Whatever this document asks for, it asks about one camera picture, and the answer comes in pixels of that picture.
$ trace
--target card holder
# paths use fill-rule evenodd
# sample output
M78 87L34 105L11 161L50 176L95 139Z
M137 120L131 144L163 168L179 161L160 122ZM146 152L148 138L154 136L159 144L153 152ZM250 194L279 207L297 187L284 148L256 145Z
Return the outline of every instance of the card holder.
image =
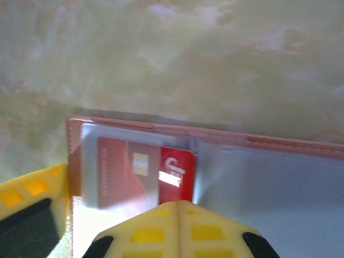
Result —
M197 155L193 202L257 228L281 257L339 257L344 252L343 145L72 116L67 132L74 214L82 202L84 123L187 139ZM81 232L75 220L71 230Z

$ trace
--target marble surface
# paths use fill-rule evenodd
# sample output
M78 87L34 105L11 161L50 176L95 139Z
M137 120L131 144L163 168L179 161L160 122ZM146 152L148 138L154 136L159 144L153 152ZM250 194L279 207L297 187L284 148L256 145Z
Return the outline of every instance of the marble surface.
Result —
M0 182L77 108L344 142L341 0L1 0Z

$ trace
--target wallet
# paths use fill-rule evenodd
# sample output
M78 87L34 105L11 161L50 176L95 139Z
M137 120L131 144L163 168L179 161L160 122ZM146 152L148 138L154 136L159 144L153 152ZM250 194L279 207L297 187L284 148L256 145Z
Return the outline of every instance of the wallet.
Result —
M83 132L85 126L92 125L168 139L152 146L191 152L195 156L192 201L256 228L281 257L340 257L344 253L343 145L70 116L67 136L73 257L81 257L93 238L110 226L106 221L124 221L121 214L109 216L99 207L85 205L83 191L88 186L82 178L83 164L94 157L84 156ZM147 167L144 157L138 156L140 176ZM87 182L97 184L93 182L97 180L93 177Z

